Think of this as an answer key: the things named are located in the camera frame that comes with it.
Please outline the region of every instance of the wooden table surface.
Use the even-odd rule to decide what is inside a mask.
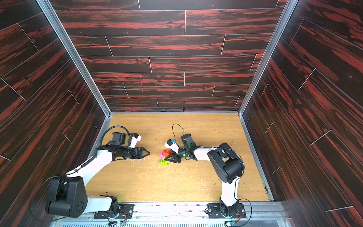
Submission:
[[[165,142],[174,139],[171,126],[180,124],[197,145],[217,146],[228,143],[245,163],[245,173],[238,186],[238,197],[250,201],[268,201],[262,180],[237,113],[121,113],[115,114],[110,127],[122,125],[130,133],[142,136],[139,147],[150,155],[143,159],[115,161],[105,166],[87,184],[88,196],[112,195],[119,201],[219,201],[221,180],[209,161],[184,160],[161,165],[160,153]],[[108,132],[103,144],[112,138]],[[175,125],[179,146],[182,129]]]

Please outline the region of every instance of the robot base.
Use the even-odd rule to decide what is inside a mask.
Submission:
[[[220,204],[219,203],[208,203],[208,216],[209,218],[227,218],[222,214],[222,211],[220,210]],[[240,213],[241,218],[246,218],[246,211],[245,207],[242,203],[239,203],[236,210]],[[235,212],[231,217],[228,218],[239,218],[238,214]]]

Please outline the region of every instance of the black cable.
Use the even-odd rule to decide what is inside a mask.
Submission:
[[[250,220],[251,220],[251,217],[252,217],[252,204],[251,204],[251,202],[248,200],[248,199],[245,199],[245,200],[247,200],[249,203],[250,203],[250,206],[251,206],[251,214],[250,214],[250,217],[249,217],[249,219],[248,219],[248,221],[246,222],[246,223],[244,223],[243,225],[240,225],[240,226],[234,226],[234,227],[241,227],[241,226],[245,226]]]
[[[131,145],[131,135],[130,135],[129,131],[127,130],[127,128],[125,128],[125,127],[123,127],[123,126],[121,126],[121,125],[115,125],[115,126],[112,126],[112,127],[111,127],[111,128],[109,128],[109,129],[107,129],[107,130],[103,133],[103,135],[102,135],[102,137],[101,137],[101,140],[99,141],[100,146],[102,146],[102,141],[103,141],[103,138],[105,137],[106,133],[108,133],[111,129],[113,129],[113,128],[117,128],[117,127],[119,127],[119,128],[123,128],[123,129],[127,132],[128,136],[129,136],[129,145],[128,145],[128,146],[130,146],[130,145]]]
[[[52,179],[52,178],[55,178],[55,177],[65,177],[66,175],[58,175],[58,176],[52,176],[52,177],[50,177],[50,178],[48,178],[47,180],[45,180],[41,185],[40,185],[40,187],[38,188],[38,190],[34,193],[34,195],[33,195],[33,197],[31,198],[31,200],[30,200],[30,202],[29,202],[29,206],[28,206],[28,208],[29,208],[29,212],[30,212],[30,214],[32,215],[32,217],[33,218],[35,218],[35,219],[37,219],[38,221],[41,221],[41,222],[54,222],[54,221],[57,221],[57,220],[60,220],[60,219],[62,219],[62,218],[66,218],[66,217],[62,217],[62,218],[57,218],[57,219],[53,219],[53,220],[41,220],[41,219],[39,219],[39,218],[37,218],[37,217],[35,217],[35,215],[33,214],[33,212],[32,212],[32,210],[30,209],[30,207],[31,207],[31,205],[32,205],[32,201],[33,201],[33,199],[34,199],[34,196],[35,196],[35,194],[39,191],[39,189],[48,181],[48,180],[50,180],[50,179]]]
[[[171,130],[173,131],[173,135],[174,135],[174,141],[176,141],[176,138],[175,138],[175,134],[174,134],[174,125],[179,125],[181,128],[182,128],[182,130],[183,130],[183,135],[185,135],[185,133],[184,133],[184,128],[180,125],[180,124],[173,124],[172,126],[171,126]]]

